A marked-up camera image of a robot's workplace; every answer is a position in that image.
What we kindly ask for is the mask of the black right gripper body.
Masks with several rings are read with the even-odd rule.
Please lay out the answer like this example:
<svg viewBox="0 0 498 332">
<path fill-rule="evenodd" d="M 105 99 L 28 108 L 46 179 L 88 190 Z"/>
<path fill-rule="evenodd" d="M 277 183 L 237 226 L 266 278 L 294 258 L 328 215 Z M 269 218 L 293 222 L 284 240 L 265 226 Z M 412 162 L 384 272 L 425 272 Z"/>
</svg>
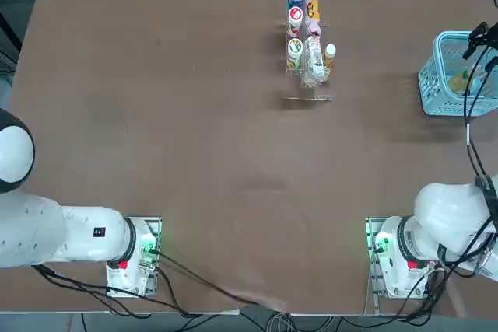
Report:
<svg viewBox="0 0 498 332">
<path fill-rule="evenodd" d="M 473 31 L 468 35 L 468 46 L 469 47 L 479 47 L 489 45 L 489 25 L 487 23 L 480 23 Z"/>
</svg>

